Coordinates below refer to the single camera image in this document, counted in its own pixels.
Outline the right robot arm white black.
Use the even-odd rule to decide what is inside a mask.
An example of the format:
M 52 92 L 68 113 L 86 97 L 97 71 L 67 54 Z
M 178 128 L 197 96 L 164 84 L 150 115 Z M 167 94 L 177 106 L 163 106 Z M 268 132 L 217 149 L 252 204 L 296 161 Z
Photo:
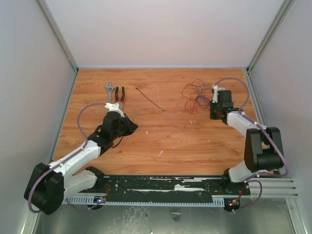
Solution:
M 222 191 L 233 194 L 249 179 L 285 167 L 280 130 L 259 124 L 241 109 L 235 108 L 230 90 L 215 86 L 213 94 L 210 119 L 221 120 L 245 138 L 243 161 L 224 171 Z

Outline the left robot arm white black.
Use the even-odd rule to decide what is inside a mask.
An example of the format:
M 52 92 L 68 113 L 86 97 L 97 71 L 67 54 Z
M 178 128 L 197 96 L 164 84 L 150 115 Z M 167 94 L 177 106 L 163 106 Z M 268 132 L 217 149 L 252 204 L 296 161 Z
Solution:
M 102 172 L 88 167 L 77 171 L 90 161 L 114 147 L 117 138 L 133 134 L 138 125 L 126 114 L 109 111 L 84 143 L 63 158 L 50 164 L 37 164 L 24 192 L 28 208 L 33 213 L 54 213 L 68 197 L 83 190 L 100 192 L 105 186 Z

